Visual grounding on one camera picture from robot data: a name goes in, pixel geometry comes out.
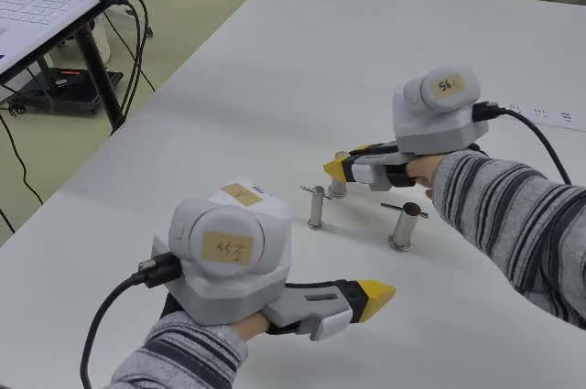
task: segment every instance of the metal cylinder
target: metal cylinder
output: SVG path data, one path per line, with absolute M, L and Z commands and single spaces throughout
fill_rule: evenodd
M 416 203 L 405 203 L 403 211 L 396 222 L 393 234 L 388 237 L 391 247 L 398 252 L 406 252 L 411 248 L 411 235 L 415 230 L 421 208 Z
M 325 189 L 321 186 L 313 188 L 311 193 L 311 212 L 309 213 L 308 226 L 310 229 L 317 231 L 321 228 L 321 214 L 323 213 L 323 199 Z
M 337 159 L 342 158 L 342 157 L 349 157 L 349 156 L 350 155 L 345 151 L 339 151 L 336 153 Z M 346 182 L 339 181 L 339 180 L 336 180 L 335 178 L 332 178 L 331 184 L 328 187 L 328 192 L 335 199 L 343 199 L 346 196 Z

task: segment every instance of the tiled floor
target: tiled floor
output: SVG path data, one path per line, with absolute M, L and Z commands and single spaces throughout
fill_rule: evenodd
M 243 1 L 146 0 L 155 37 L 147 42 L 143 67 L 155 85 L 160 86 Z M 114 22 L 126 39 L 133 39 L 134 26 L 130 18 L 117 15 Z M 128 73 L 132 62 L 113 34 L 109 35 L 112 47 L 110 70 Z M 74 45 L 57 49 L 52 58 L 60 66 L 81 65 L 80 54 Z M 152 92 L 141 82 L 134 109 L 151 97 Z M 93 118 L 27 113 L 6 120 L 27 162 L 28 179 L 45 199 L 108 139 L 110 133 L 103 112 Z M 19 227 L 38 205 L 20 181 L 21 168 L 4 132 L 0 132 L 0 162 L 0 207 Z M 8 229 L 0 222 L 0 243 L 8 236 Z

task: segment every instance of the table surface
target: table surface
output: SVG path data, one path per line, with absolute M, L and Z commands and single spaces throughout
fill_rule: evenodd
M 392 139 L 392 90 L 438 65 L 473 67 L 490 100 L 584 110 L 574 95 L 585 21 L 583 7 L 524 0 L 248 0 L 1 249 L 0 383 L 79 387 L 90 320 L 148 258 L 153 232 L 180 200 L 242 174 L 291 209 L 289 280 L 372 278 L 398 291 L 327 341 L 254 340 L 237 388 L 583 385 L 586 333 L 517 295 L 421 189 L 350 186 L 313 232 L 298 185 L 327 186 L 321 166 L 336 151 Z M 575 153 L 584 135 L 544 130 L 586 184 Z M 558 179 L 520 124 L 493 122 L 481 144 Z M 411 252 L 389 249 L 397 215 L 380 199 L 431 212 Z M 92 356 L 96 387 L 139 346 L 164 294 L 136 287 L 109 311 Z

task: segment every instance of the striped sleeve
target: striped sleeve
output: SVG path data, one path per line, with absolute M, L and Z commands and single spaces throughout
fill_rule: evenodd
M 432 187 L 443 220 L 519 293 L 586 329 L 586 189 L 472 151 L 445 157 Z
M 229 389 L 247 355 L 229 327 L 200 327 L 183 311 L 161 319 L 116 370 L 110 389 Z

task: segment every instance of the screw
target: screw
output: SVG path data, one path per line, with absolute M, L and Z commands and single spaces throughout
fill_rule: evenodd
M 313 194 L 313 193 L 315 193 L 315 188 L 321 188 L 321 186 L 316 186 L 315 188 L 309 188 L 307 186 L 301 185 L 301 186 L 299 186 L 299 188 L 301 190 L 305 190 L 306 192 L 309 192 L 310 194 Z M 326 194 L 325 191 L 323 193 L 323 198 L 326 199 L 326 200 L 332 200 L 331 195 Z
M 395 204 L 391 204 L 391 203 L 384 203 L 383 202 L 383 203 L 381 203 L 381 206 L 383 206 L 384 208 L 387 208 L 387 209 L 392 209 L 393 211 L 402 212 L 402 211 L 405 210 L 405 206 L 403 206 L 403 207 L 396 206 Z M 422 211 L 419 214 L 419 217 L 421 217 L 421 218 L 429 218 L 429 214 L 427 212 Z

